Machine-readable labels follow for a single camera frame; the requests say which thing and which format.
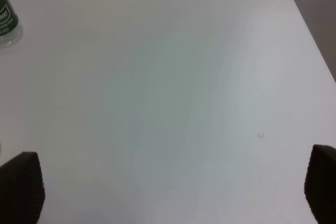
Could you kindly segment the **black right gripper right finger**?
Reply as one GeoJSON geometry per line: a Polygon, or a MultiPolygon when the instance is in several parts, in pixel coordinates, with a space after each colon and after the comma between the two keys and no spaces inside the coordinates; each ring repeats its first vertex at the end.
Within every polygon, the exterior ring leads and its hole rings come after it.
{"type": "Polygon", "coordinates": [[[314,145],[304,194],[317,223],[335,223],[335,148],[314,145]]]}

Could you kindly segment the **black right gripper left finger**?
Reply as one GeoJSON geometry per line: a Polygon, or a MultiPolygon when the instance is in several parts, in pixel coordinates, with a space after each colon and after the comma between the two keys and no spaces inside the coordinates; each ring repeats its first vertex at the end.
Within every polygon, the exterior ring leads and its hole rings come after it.
{"type": "Polygon", "coordinates": [[[45,202],[38,154],[22,152],[1,166],[1,223],[37,223],[45,202]]]}

